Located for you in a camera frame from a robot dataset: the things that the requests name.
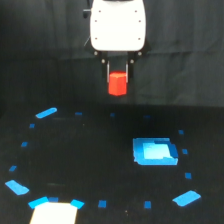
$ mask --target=white robot body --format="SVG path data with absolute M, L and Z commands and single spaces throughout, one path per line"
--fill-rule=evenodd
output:
M 92 47 L 97 51 L 140 51 L 146 38 L 143 0 L 94 0 L 90 36 Z

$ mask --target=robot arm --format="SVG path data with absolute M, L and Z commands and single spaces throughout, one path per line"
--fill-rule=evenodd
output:
M 127 81 L 133 77 L 134 63 L 150 50 L 146 40 L 146 15 L 143 0 L 87 0 L 90 16 L 90 37 L 84 48 L 102 63 L 103 77 L 109 76 L 109 51 L 128 53 Z

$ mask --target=white square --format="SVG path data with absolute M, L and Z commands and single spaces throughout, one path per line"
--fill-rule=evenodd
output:
M 74 224 L 77 208 L 69 203 L 46 202 L 38 205 L 30 224 Z
M 173 158 L 166 144 L 143 143 L 143 149 L 145 159 Z

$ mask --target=black curtain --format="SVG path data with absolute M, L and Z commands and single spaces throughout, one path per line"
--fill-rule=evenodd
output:
M 224 106 L 222 0 L 145 0 L 151 51 L 135 64 L 129 94 L 107 94 L 100 62 L 84 51 L 84 0 L 0 0 L 0 99 Z M 125 69 L 125 54 L 111 54 Z

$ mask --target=red cube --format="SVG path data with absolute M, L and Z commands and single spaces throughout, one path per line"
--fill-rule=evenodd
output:
M 114 71 L 110 73 L 109 78 L 109 94 L 121 96 L 127 93 L 127 74 L 122 71 Z

